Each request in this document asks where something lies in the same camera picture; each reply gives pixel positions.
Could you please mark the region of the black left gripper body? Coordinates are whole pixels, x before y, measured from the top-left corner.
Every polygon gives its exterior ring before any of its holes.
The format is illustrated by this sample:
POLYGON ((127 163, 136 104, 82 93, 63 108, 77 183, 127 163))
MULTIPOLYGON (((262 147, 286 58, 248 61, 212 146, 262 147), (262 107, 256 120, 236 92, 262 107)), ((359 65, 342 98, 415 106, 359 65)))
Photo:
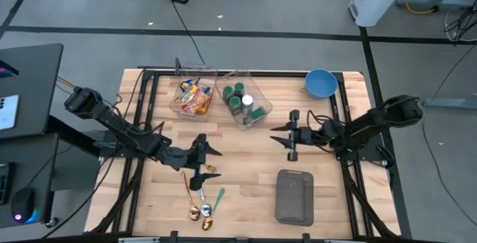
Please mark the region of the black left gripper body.
POLYGON ((194 172, 194 176, 189 180, 189 189, 192 191, 201 189, 206 180, 206 175, 200 172, 200 167, 206 162, 206 144, 206 134, 200 133, 190 149, 180 150, 181 157, 186 159, 182 167, 190 168, 194 172))

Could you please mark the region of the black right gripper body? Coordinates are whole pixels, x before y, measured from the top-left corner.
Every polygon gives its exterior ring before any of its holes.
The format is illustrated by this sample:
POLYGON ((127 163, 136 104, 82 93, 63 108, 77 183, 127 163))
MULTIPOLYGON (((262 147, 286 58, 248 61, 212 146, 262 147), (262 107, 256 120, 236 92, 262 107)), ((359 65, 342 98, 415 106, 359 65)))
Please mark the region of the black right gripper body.
POLYGON ((288 123, 288 161, 297 161, 298 152, 296 150, 297 145, 313 145, 322 146, 323 141, 310 127, 299 127, 298 120, 300 118, 299 110, 292 110, 290 112, 290 122, 288 123))

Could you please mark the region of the silver metal spoon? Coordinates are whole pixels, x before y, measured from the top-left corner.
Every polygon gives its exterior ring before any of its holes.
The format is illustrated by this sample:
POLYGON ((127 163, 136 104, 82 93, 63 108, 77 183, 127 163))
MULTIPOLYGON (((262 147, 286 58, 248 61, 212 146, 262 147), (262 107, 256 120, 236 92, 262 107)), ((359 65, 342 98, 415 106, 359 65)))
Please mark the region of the silver metal spoon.
POLYGON ((200 195, 200 199, 202 200, 200 212, 204 218, 208 218, 212 214, 212 206, 207 202, 202 189, 199 189, 198 193, 200 195))

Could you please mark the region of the copper metal spoon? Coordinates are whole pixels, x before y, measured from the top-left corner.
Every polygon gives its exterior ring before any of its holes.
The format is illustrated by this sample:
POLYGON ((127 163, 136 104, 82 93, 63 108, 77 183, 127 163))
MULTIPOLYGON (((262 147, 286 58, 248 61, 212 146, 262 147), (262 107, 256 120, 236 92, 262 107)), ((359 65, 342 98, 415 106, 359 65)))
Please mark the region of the copper metal spoon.
POLYGON ((187 196, 188 196, 188 200, 189 200, 189 218, 192 221, 197 221, 200 217, 200 210, 198 209, 197 205, 194 203, 194 201, 192 199, 192 195, 191 195, 191 192, 190 192, 190 189, 189 189, 186 173, 184 171, 181 171, 181 177, 183 179, 183 182, 184 182, 184 185, 185 185, 185 188, 186 188, 186 192, 187 192, 187 196))

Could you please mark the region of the white lidded spice jar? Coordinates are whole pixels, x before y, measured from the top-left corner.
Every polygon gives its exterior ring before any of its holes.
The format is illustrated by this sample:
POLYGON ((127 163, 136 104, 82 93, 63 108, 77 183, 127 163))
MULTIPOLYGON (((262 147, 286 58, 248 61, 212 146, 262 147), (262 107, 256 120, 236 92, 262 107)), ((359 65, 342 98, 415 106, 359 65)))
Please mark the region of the white lidded spice jar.
POLYGON ((241 98, 242 112, 249 115, 253 112, 253 97, 251 95, 244 95, 241 98))

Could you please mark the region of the red orange snack bag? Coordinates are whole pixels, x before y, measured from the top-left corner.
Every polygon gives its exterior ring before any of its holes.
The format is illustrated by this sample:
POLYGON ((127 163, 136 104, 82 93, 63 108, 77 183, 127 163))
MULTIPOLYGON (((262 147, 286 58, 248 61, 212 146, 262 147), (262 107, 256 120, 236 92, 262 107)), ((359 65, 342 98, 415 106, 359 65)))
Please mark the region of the red orange snack bag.
POLYGON ((188 114, 195 114, 207 100, 207 95, 202 86, 191 86, 187 90, 187 100, 183 102, 182 111, 188 114))

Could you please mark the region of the grey plastic bin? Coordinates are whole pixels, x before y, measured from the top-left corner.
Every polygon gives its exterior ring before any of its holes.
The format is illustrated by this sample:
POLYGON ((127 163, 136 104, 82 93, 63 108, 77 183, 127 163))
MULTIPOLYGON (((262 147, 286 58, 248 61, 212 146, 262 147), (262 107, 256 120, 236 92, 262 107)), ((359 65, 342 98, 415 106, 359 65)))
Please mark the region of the grey plastic bin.
POLYGON ((310 227, 314 223, 314 178, 305 171, 282 169, 277 175, 275 219, 310 227))

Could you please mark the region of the blue yellow snack bag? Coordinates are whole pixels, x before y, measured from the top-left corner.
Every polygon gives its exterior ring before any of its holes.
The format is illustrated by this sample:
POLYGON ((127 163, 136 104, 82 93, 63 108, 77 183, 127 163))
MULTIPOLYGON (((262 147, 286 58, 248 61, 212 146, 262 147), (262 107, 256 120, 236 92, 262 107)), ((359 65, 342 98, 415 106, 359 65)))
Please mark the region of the blue yellow snack bag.
POLYGON ((177 98, 177 102, 179 104, 187 103, 197 91, 197 87, 193 79, 189 79, 187 81, 182 82, 180 85, 180 89, 182 91, 182 94, 177 98))

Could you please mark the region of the clear plastic snack bin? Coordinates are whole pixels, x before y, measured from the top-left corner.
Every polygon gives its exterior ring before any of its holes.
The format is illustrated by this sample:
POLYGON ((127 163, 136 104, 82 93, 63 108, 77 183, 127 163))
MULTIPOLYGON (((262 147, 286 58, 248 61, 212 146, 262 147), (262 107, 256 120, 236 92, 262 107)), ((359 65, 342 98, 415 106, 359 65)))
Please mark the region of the clear plastic snack bin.
POLYGON ((172 98, 171 103, 169 104, 170 109, 175 112, 179 118, 188 119, 191 121, 196 122, 207 122, 209 119, 209 113, 211 111, 212 102, 210 104, 209 110, 205 114, 188 114, 182 111, 182 104, 177 102, 177 98, 182 94, 180 89, 180 85, 182 82, 187 81, 189 79, 193 79, 195 81, 196 86, 209 86, 214 89, 215 96, 215 87, 217 83, 217 75, 218 71, 216 69, 210 69, 207 66, 185 66, 179 69, 179 80, 176 83, 176 89, 174 93, 174 97, 172 98))

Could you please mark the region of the blue bowl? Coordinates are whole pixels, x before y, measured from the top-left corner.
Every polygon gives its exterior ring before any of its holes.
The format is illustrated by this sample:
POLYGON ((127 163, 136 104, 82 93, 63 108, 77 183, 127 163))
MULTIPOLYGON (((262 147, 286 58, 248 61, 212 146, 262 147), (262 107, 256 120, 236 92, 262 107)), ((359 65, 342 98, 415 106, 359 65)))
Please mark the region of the blue bowl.
POLYGON ((329 98, 338 88, 336 76, 324 69, 310 71, 305 76, 305 88, 313 98, 329 98))

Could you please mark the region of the white floor appliance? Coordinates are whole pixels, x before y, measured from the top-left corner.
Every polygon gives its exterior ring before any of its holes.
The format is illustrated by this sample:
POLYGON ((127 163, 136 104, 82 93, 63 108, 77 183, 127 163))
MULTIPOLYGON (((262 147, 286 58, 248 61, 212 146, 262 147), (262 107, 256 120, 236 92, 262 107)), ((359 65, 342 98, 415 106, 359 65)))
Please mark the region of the white floor appliance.
POLYGON ((350 0, 349 11, 359 27, 373 27, 395 0, 350 0))

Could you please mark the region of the grey floor bar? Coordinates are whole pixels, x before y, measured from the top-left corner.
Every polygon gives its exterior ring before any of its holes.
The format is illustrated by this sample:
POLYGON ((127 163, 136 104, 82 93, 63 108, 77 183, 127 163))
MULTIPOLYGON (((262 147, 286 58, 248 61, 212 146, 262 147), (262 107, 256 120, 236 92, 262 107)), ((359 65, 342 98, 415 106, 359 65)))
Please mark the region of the grey floor bar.
POLYGON ((477 98, 426 98, 423 106, 477 110, 477 98))

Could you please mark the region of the dark grey desk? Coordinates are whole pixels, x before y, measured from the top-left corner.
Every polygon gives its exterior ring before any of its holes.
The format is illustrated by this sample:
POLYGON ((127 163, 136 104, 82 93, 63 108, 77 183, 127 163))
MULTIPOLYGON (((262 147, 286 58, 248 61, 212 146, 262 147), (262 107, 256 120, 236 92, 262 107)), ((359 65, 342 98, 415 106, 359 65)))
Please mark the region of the dark grey desk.
POLYGON ((56 134, 0 140, 0 163, 16 164, 8 202, 0 205, 0 229, 19 225, 13 220, 10 207, 14 194, 25 187, 33 188, 35 194, 34 214, 26 224, 48 221, 58 142, 56 134))

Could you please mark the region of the black keyboard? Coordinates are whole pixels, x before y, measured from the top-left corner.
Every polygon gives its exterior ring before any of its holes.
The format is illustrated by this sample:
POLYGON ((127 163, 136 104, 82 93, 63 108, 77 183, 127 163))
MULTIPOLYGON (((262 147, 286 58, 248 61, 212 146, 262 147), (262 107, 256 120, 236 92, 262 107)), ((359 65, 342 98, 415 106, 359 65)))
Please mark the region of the black keyboard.
POLYGON ((15 169, 14 162, 0 163, 0 205, 8 202, 15 169))

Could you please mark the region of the black metal table frame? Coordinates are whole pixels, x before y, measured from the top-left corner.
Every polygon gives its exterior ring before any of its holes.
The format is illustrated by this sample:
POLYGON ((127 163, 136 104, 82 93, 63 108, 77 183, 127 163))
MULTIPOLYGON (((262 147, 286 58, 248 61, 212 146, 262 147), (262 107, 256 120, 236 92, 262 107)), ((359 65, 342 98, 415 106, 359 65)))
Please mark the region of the black metal table frame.
MULTIPOLYGON (((221 188, 226 192, 213 214, 213 225, 202 230, 204 217, 189 218, 189 200, 178 171, 148 160, 144 165, 139 196, 135 204, 126 203, 120 228, 136 236, 167 237, 177 232, 182 239, 297 239, 309 234, 313 239, 348 239, 353 233, 347 207, 342 170, 332 154, 301 145, 299 159, 290 162, 283 146, 270 136, 279 136, 279 127, 288 121, 292 110, 306 113, 357 118, 370 108, 364 77, 345 72, 344 93, 337 100, 315 100, 305 90, 304 72, 255 71, 252 76, 272 103, 273 109, 264 128, 239 130, 233 127, 219 95, 212 101, 208 121, 179 118, 169 104, 179 76, 172 69, 159 70, 151 79, 141 81, 138 69, 123 72, 119 109, 130 121, 161 124, 165 136, 177 147, 187 148, 199 134, 205 133, 212 147, 222 156, 210 156, 208 162, 220 177, 207 180, 203 193, 214 206, 221 188), (314 178, 314 223, 310 227, 281 224, 275 219, 278 172, 282 169, 306 171, 314 178)), ((200 195, 191 192, 198 209, 200 195)))

